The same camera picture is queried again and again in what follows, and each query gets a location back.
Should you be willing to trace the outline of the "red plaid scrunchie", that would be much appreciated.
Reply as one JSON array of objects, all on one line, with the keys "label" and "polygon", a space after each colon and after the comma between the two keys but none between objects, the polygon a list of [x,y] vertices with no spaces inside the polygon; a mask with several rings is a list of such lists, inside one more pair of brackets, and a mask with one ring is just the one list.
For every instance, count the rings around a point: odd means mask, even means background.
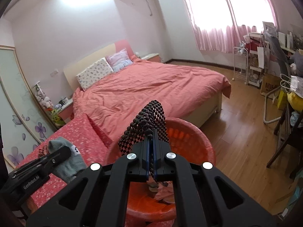
[{"label": "red plaid scrunchie", "polygon": [[49,154],[48,145],[43,145],[38,150],[38,158],[44,157]]}]

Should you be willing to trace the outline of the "grey sock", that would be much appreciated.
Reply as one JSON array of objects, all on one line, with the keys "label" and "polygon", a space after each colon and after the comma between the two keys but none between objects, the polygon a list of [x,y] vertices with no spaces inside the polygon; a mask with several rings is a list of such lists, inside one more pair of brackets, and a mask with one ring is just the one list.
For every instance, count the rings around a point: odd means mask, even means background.
[{"label": "grey sock", "polygon": [[87,165],[82,158],[79,149],[65,138],[58,137],[57,139],[50,140],[48,143],[48,150],[50,153],[54,153],[62,147],[68,147],[71,151],[71,155],[55,167],[53,174],[65,183],[70,183],[87,168]]}]

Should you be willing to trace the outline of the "black mesh cloth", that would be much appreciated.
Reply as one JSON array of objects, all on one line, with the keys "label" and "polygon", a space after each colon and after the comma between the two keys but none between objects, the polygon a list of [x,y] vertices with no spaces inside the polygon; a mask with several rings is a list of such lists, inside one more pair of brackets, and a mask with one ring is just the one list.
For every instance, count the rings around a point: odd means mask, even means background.
[{"label": "black mesh cloth", "polygon": [[159,140],[169,141],[166,132],[165,113],[161,103],[157,100],[150,101],[124,131],[118,141],[121,155],[129,154],[133,145],[143,141],[146,136],[149,137],[154,129],[157,130]]}]

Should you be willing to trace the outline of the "snack wrapper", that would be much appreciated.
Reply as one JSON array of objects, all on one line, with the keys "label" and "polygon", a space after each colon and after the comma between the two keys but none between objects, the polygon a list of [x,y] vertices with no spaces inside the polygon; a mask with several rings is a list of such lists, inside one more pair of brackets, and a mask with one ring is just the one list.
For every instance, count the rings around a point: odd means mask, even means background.
[{"label": "snack wrapper", "polygon": [[156,182],[152,176],[147,181],[148,188],[155,193],[154,199],[167,204],[175,204],[173,183],[171,181]]}]

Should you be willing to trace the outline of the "orange plastic laundry basket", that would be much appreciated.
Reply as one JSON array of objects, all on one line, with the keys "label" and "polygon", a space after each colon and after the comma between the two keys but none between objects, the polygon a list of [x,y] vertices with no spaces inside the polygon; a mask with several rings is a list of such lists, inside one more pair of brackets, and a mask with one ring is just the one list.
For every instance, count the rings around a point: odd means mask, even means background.
[{"label": "orange plastic laundry basket", "polygon": [[[166,120],[167,136],[171,150],[183,156],[188,162],[201,165],[205,161],[216,164],[216,155],[211,142],[195,125],[179,118]],[[168,204],[154,198],[146,183],[130,184],[126,219],[160,222],[176,218],[174,204]]]}]

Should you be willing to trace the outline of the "sliding wardrobe with flowers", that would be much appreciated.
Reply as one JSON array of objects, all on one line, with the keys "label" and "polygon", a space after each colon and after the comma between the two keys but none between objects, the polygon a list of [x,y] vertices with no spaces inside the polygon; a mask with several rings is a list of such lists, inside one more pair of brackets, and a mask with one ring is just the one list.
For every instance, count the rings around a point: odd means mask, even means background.
[{"label": "sliding wardrobe with flowers", "polygon": [[8,170],[55,131],[23,75],[15,48],[1,46],[1,134]]}]

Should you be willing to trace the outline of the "plush toy display tube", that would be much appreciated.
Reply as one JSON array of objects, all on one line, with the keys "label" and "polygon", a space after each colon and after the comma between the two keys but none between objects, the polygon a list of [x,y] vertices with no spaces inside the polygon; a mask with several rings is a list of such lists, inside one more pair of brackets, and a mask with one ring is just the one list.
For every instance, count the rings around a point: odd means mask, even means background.
[{"label": "plush toy display tube", "polygon": [[33,94],[40,104],[40,106],[46,111],[51,113],[53,110],[53,103],[50,100],[50,98],[45,94],[45,92],[42,90],[40,87],[40,82],[37,82],[33,87],[32,87]]}]

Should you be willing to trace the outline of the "bed with salmon duvet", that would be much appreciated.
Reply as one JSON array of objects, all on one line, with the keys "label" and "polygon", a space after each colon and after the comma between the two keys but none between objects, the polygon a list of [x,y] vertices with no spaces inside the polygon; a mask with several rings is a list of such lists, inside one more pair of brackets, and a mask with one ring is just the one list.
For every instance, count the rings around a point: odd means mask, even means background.
[{"label": "bed with salmon duvet", "polygon": [[165,117],[181,118],[197,127],[221,111],[231,84],[222,74],[203,67],[144,61],[112,73],[73,94],[75,116],[86,114],[111,138],[119,137],[150,101],[161,103]]}]

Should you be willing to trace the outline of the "right side nightstand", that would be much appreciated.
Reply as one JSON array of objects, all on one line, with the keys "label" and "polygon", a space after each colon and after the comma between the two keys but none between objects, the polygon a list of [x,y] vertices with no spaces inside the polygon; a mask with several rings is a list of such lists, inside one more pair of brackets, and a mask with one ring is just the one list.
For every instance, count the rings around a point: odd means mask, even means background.
[{"label": "right side nightstand", "polygon": [[161,63],[162,62],[158,53],[147,54],[145,56],[142,56],[141,59],[146,60],[146,61],[150,61],[150,62],[156,62],[156,63]]}]

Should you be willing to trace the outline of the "beige pink headboard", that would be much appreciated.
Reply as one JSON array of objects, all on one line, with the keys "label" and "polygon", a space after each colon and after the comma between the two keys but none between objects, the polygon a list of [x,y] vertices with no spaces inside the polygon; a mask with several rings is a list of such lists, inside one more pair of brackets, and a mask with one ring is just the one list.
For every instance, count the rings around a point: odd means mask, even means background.
[{"label": "beige pink headboard", "polygon": [[121,51],[123,48],[127,50],[129,56],[134,55],[134,52],[128,41],[120,40],[93,52],[92,54],[78,61],[77,63],[72,64],[67,68],[65,68],[63,72],[72,91],[76,91],[76,89],[80,86],[76,78],[77,74],[85,70],[87,67],[89,67],[91,64],[95,63],[99,59],[117,53]]}]

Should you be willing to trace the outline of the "pink striped pillow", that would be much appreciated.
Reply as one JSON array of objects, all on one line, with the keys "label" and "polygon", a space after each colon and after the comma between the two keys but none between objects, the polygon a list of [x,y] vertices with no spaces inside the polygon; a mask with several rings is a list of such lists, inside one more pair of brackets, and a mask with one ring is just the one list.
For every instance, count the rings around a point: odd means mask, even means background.
[{"label": "pink striped pillow", "polygon": [[106,60],[114,72],[119,72],[133,63],[128,56],[126,48],[113,55],[106,56]]}]

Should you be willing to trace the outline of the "white floral pillow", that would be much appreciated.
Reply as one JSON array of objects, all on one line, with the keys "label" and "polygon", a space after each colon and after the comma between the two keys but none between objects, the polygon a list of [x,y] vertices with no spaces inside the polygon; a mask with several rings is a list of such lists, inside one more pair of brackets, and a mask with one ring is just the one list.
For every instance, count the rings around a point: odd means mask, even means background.
[{"label": "white floral pillow", "polygon": [[76,75],[82,90],[86,91],[104,77],[114,73],[106,58],[101,58]]}]

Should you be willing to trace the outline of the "brown cardboard box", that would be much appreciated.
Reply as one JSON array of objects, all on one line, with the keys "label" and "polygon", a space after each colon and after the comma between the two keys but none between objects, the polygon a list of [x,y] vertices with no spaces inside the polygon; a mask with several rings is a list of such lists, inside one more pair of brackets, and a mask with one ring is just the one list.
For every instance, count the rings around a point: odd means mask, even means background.
[{"label": "brown cardboard box", "polygon": [[265,96],[267,93],[280,86],[280,77],[265,73],[262,78],[260,94]]}]

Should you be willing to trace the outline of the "cluttered desk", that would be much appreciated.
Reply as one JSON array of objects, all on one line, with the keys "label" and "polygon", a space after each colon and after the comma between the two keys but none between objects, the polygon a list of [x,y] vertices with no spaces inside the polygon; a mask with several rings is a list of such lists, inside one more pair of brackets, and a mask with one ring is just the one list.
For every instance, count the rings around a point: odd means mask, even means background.
[{"label": "cluttered desk", "polygon": [[286,55],[290,50],[285,47],[285,34],[277,31],[273,23],[263,22],[263,26],[262,33],[252,31],[245,36],[250,54],[258,58],[254,68],[266,72],[276,62],[280,73],[295,75],[295,62]]}]

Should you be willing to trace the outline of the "pink curtain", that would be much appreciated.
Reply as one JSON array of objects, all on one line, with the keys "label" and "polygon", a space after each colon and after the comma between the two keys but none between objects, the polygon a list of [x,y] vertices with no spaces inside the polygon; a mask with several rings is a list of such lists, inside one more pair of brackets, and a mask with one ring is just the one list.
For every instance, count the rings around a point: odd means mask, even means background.
[{"label": "pink curtain", "polygon": [[271,0],[184,0],[197,48],[231,53],[263,23],[278,25]]}]

